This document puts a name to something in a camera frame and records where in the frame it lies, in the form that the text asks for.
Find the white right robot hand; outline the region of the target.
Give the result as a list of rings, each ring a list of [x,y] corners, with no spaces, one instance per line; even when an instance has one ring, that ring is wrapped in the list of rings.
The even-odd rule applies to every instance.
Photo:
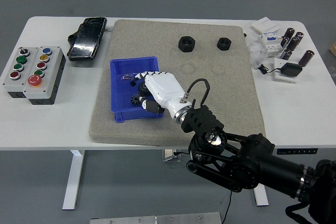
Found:
[[[160,114],[167,109],[171,118],[177,124],[184,121],[191,103],[187,100],[188,93],[183,90],[172,73],[161,71],[140,72],[135,75],[130,84],[135,86],[138,80],[144,82],[145,87],[154,99],[149,101],[144,97],[139,98],[140,104],[146,111]]]

